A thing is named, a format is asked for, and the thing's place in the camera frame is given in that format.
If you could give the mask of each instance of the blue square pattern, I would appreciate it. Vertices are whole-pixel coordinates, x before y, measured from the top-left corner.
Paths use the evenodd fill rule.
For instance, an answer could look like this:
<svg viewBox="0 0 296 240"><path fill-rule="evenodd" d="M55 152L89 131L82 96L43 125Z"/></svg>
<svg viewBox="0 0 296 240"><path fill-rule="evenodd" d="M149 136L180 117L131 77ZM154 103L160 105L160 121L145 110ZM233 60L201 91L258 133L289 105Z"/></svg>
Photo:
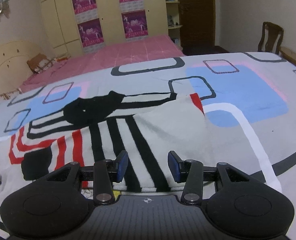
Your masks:
<svg viewBox="0 0 296 240"><path fill-rule="evenodd" d="M221 66L213 67L224 70ZM236 65L239 72L231 74L215 74L207 67L194 67L186 69L186 76L202 76L216 93L215 98L202 100L204 106L213 103L231 103L239 108L248 122L277 117L288 112L287 104L282 98L256 73L243 65ZM205 95L205 84L202 80L189 79L195 92L200 97ZM207 113L210 121L220 127L238 125L232 114L226 111L213 111Z"/></svg>
<svg viewBox="0 0 296 240"><path fill-rule="evenodd" d="M27 116L26 119L22 120L23 114L20 114L17 116L17 118L13 117L13 120L11 122L15 122L14 127L17 127L17 130L22 127L23 125L27 124L28 122L37 119L39 117L51 114L55 111L58 111L62 109L64 106L69 104L70 102L76 100L78 96L81 93L82 88L81 87L73 87L69 90L69 93L65 97L63 97L66 93L66 91L61 91L58 93L54 93L51 95L51 99L54 98L62 98L61 100L55 100L51 103L44 104L43 101L45 100L46 96L42 97L36 97L30 100L30 103L28 104L28 108L31 108L31 112ZM14 134L17 130L11 130L9 131L9 135Z"/></svg>
<svg viewBox="0 0 296 240"><path fill-rule="evenodd" d="M19 112L16 112L12 118L8 121L4 132L16 132L27 119L31 109L24 109Z"/></svg>
<svg viewBox="0 0 296 240"><path fill-rule="evenodd" d="M52 102L60 101L64 99L69 93L72 86L73 86L73 82L53 87L42 103L48 104L48 103L52 103Z"/></svg>

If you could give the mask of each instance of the floor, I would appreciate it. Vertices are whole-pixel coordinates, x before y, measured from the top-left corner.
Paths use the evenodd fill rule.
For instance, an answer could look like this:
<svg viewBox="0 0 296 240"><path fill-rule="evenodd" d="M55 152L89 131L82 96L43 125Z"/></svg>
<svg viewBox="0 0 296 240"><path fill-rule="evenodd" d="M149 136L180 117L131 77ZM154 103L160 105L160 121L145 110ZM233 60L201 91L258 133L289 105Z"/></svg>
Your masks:
<svg viewBox="0 0 296 240"><path fill-rule="evenodd" d="M223 49L220 46L205 46L205 45L183 46L183 54L186 56L220 54L220 53L229 53L229 51Z"/></svg>

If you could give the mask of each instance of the cream headboard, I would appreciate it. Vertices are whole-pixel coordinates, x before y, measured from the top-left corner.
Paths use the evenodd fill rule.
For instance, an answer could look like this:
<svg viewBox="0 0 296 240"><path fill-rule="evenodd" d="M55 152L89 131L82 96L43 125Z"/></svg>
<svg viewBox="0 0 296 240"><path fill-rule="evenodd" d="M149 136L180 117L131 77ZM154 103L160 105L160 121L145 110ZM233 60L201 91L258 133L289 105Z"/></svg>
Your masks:
<svg viewBox="0 0 296 240"><path fill-rule="evenodd" d="M39 53L42 53L40 47L28 41L0 46L0 93L17 89L32 75L26 62Z"/></svg>

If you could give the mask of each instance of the small wooden chair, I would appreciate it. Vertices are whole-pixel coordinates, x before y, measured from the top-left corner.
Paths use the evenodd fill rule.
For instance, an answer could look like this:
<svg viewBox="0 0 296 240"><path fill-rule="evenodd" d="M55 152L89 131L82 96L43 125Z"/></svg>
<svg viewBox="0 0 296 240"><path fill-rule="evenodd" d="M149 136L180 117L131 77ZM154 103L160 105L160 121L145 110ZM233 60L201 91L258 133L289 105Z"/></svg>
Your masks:
<svg viewBox="0 0 296 240"><path fill-rule="evenodd" d="M275 42L277 40L278 35L280 37L277 41L276 52L275 54L279 54L280 45L282 44L283 37L284 37L284 29L277 24L271 22L264 22L263 23L263 33L261 35L261 41L258 44L258 51L263 52L262 47L265 40L265 29L268 30L268 39L265 44L265 52L272 52Z"/></svg>

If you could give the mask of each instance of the circular pad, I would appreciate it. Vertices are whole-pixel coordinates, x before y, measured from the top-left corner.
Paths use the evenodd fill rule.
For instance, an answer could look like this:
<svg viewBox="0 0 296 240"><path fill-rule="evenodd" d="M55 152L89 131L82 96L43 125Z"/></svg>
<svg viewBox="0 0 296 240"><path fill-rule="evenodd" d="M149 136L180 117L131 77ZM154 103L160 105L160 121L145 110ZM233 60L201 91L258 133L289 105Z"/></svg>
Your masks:
<svg viewBox="0 0 296 240"><path fill-rule="evenodd" d="M93 210L91 201L72 188L31 186L12 193L1 205L1 218L11 235L24 239L61 236L80 226Z"/></svg>
<svg viewBox="0 0 296 240"><path fill-rule="evenodd" d="M271 210L271 203L261 196L245 195L235 200L235 208L244 215L259 217Z"/></svg>
<svg viewBox="0 0 296 240"><path fill-rule="evenodd" d="M228 235L270 239L287 232L294 207L288 198L265 184L233 182L211 196L206 213Z"/></svg>
<svg viewBox="0 0 296 240"><path fill-rule="evenodd" d="M31 215L44 216L49 215L58 210L61 201L56 196L39 194L29 197L23 203L23 208Z"/></svg>

